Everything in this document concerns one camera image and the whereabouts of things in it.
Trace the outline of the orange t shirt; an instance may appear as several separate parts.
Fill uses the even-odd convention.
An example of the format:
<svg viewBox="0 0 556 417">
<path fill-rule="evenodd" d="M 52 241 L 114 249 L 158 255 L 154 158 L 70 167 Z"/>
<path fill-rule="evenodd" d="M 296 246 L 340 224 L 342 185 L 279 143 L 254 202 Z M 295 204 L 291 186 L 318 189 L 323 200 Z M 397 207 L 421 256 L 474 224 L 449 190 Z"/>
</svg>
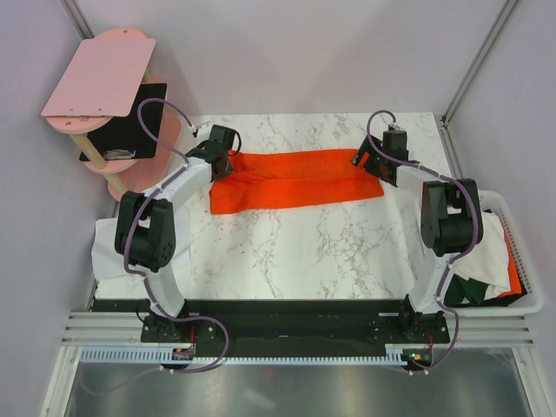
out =
<svg viewBox="0 0 556 417">
<path fill-rule="evenodd" d="M 209 191 L 210 212 L 232 215 L 384 196 L 380 181 L 351 163 L 355 153 L 355 149 L 239 153 L 230 158 L 234 171 Z"/>
</svg>

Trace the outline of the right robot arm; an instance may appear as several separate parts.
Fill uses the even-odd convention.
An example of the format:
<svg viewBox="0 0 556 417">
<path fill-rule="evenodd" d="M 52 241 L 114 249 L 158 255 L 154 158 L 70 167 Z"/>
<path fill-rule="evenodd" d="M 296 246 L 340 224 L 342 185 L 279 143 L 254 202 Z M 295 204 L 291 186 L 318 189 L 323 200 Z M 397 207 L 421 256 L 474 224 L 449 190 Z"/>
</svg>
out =
<svg viewBox="0 0 556 417">
<path fill-rule="evenodd" d="M 419 341 L 429 331 L 425 314 L 442 310 L 442 289 L 451 280 L 452 262 L 467 255 L 483 237 L 479 190 L 471 178 L 453 179 L 408 159 L 407 132 L 393 127 L 382 138 L 367 136 L 352 164 L 418 203 L 417 218 L 424 260 L 404 300 L 398 331 L 406 341 Z"/>
</svg>

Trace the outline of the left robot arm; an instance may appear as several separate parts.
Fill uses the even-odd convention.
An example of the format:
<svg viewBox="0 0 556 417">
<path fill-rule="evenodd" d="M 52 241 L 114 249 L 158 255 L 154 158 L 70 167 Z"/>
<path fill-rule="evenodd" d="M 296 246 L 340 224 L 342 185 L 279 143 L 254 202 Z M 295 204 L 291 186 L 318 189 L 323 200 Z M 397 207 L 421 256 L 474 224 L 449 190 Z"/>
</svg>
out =
<svg viewBox="0 0 556 417">
<path fill-rule="evenodd" d="M 229 158 L 239 153 L 240 134 L 214 124 L 183 162 L 155 186 L 142 193 L 126 192 L 120 201 L 114 247 L 129 275 L 142 278 L 151 309 L 163 317 L 161 332 L 183 341 L 191 326 L 181 315 L 185 299 L 170 265 L 177 248 L 176 212 L 198 190 L 233 172 Z"/>
</svg>

